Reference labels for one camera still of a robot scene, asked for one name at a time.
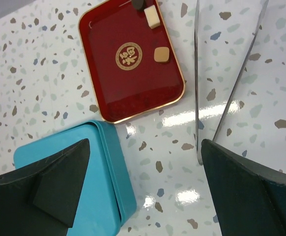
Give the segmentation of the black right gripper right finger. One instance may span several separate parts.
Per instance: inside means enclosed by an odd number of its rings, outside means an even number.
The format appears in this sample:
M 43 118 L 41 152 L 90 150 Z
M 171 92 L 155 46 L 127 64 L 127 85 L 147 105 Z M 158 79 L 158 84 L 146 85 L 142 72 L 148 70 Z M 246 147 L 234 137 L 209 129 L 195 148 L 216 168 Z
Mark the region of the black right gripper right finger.
M 224 236 L 286 236 L 286 174 L 204 139 L 203 166 Z

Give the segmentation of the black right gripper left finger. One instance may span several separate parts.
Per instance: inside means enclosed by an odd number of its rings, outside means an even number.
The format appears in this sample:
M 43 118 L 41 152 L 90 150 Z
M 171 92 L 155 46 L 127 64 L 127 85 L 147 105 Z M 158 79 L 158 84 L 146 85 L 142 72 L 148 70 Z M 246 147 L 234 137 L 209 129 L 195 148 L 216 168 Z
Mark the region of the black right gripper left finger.
M 0 236 L 65 236 L 90 157 L 88 139 L 0 175 Z

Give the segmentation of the teal tin lid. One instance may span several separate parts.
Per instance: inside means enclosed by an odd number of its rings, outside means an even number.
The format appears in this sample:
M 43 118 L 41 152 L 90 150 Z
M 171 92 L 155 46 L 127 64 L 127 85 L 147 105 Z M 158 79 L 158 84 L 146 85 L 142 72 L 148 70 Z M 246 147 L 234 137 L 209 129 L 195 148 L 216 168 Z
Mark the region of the teal tin lid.
M 17 148 L 15 167 L 24 167 L 82 139 L 89 140 L 90 158 L 74 225 L 67 234 L 115 236 L 121 228 L 118 207 L 99 131 L 91 120 Z

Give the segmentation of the metal tongs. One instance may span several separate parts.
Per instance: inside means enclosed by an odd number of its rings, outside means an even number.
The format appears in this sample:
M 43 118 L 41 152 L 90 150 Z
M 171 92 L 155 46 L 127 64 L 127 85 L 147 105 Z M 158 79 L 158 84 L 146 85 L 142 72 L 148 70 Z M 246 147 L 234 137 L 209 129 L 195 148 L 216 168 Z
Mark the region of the metal tongs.
M 264 17 L 266 0 L 199 0 L 196 4 L 195 95 L 197 158 L 214 140 L 232 103 Z

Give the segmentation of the teal tin box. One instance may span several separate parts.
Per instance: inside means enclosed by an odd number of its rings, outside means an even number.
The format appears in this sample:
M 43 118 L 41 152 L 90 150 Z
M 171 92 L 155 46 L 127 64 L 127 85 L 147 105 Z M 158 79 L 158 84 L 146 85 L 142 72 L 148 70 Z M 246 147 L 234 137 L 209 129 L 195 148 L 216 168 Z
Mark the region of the teal tin box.
M 123 226 L 136 212 L 137 202 L 119 137 L 114 125 L 98 120 L 92 120 L 91 123 L 99 131 L 99 136 L 103 145 L 108 170 L 113 184 L 114 195 L 120 217 L 120 225 Z

